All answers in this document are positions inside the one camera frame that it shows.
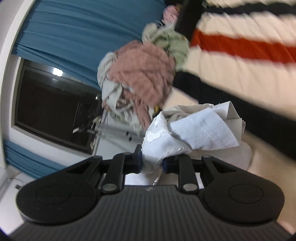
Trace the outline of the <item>white shirt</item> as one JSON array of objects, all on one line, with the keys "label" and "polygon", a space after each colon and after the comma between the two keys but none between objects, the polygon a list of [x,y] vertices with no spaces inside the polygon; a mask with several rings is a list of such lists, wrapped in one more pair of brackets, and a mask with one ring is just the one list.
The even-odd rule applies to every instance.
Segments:
[{"label": "white shirt", "polygon": [[250,165],[251,148],[243,142],[245,121],[231,102],[177,105],[161,111],[142,143],[142,171],[128,174],[126,185],[152,186],[166,182],[165,158],[187,154],[192,159],[212,155],[240,169]]}]

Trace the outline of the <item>grey metal tripod stand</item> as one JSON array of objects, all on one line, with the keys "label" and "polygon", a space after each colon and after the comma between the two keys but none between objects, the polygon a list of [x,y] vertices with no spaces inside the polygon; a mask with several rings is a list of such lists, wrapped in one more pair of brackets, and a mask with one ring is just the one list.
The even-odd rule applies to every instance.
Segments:
[{"label": "grey metal tripod stand", "polygon": [[132,126],[123,123],[109,113],[87,120],[73,129],[73,133],[90,133],[97,137],[121,138],[127,142],[142,142],[143,131],[136,131]]}]

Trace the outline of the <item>grey white garment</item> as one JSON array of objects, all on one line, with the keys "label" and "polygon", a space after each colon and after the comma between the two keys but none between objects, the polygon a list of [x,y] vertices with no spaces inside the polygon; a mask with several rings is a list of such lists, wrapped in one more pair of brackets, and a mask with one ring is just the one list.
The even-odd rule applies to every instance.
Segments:
[{"label": "grey white garment", "polygon": [[111,80],[108,72],[117,60],[114,52],[108,52],[100,61],[97,68],[97,81],[101,89],[102,106],[117,122],[129,125],[137,134],[142,133],[143,127],[137,115],[133,112],[134,103],[124,99],[123,91],[128,87]]}]

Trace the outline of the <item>pink fluffy blanket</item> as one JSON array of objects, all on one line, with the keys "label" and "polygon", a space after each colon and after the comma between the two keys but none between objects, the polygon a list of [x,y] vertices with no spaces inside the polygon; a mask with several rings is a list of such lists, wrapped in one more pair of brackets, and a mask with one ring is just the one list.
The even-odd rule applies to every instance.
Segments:
[{"label": "pink fluffy blanket", "polygon": [[149,109],[164,105],[171,92],[175,60],[151,43],[131,41],[115,52],[115,61],[107,71],[110,81],[126,87],[120,97],[132,102],[145,130],[151,123]]}]

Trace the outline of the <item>blue left curtain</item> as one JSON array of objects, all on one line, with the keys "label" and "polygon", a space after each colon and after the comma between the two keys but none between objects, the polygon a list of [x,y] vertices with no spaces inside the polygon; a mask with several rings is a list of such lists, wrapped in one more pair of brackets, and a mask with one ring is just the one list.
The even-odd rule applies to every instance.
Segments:
[{"label": "blue left curtain", "polygon": [[57,162],[32,153],[14,142],[3,140],[3,147],[6,163],[35,179],[66,168]]}]

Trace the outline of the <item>blue curtain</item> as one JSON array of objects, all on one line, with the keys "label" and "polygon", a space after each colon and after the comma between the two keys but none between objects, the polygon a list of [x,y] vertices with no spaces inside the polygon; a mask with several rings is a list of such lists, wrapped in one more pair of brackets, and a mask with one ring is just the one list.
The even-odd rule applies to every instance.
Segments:
[{"label": "blue curtain", "polygon": [[13,54],[98,87],[97,67],[105,54],[140,40],[165,6],[164,1],[36,1]]},{"label": "blue curtain", "polygon": [[3,140],[3,147],[6,163],[35,179],[66,168],[57,162],[32,153],[14,142]]}]

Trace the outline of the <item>green patterned garment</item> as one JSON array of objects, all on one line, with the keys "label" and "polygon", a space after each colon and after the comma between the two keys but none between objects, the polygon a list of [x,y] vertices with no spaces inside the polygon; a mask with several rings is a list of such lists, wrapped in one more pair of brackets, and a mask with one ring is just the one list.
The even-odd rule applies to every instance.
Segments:
[{"label": "green patterned garment", "polygon": [[149,42],[162,48],[175,60],[175,70],[180,71],[189,54],[188,39],[175,31],[176,24],[162,25],[149,23],[142,32],[143,43]]}]

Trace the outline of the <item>striped red black cream blanket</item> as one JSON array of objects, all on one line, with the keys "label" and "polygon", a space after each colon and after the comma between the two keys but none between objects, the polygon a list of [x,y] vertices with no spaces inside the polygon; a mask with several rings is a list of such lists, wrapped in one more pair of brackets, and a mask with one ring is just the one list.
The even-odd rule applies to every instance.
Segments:
[{"label": "striped red black cream blanket", "polygon": [[250,172],[276,183],[278,222],[295,233],[295,1],[204,1],[175,86],[230,101],[246,122]]}]

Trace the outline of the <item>blue right curtain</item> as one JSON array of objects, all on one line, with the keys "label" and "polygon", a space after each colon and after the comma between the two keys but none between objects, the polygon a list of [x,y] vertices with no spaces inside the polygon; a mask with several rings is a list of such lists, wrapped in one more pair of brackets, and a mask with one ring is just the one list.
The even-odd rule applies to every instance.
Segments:
[{"label": "blue right curtain", "polygon": [[97,67],[105,54],[140,40],[165,6],[164,1],[36,1],[13,54],[98,87]]}]

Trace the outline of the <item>small pink garment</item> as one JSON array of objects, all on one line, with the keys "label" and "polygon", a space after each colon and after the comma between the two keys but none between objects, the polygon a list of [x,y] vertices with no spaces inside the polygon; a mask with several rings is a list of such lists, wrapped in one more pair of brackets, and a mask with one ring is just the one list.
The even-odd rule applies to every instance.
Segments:
[{"label": "small pink garment", "polygon": [[179,10],[176,6],[170,5],[166,7],[163,11],[163,19],[162,22],[167,24],[175,23],[178,20],[179,17]]}]

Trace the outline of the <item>black bedside seat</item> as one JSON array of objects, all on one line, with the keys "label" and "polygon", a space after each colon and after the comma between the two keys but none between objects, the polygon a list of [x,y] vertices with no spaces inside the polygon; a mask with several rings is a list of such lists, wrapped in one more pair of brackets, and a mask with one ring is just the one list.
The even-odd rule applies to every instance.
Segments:
[{"label": "black bedside seat", "polygon": [[185,0],[185,1],[175,1],[166,0],[165,4],[180,4],[181,10],[177,23],[175,24],[175,32],[183,35],[190,42],[192,39],[193,32],[196,28],[198,20],[200,20],[201,15],[204,12],[203,0]]}]

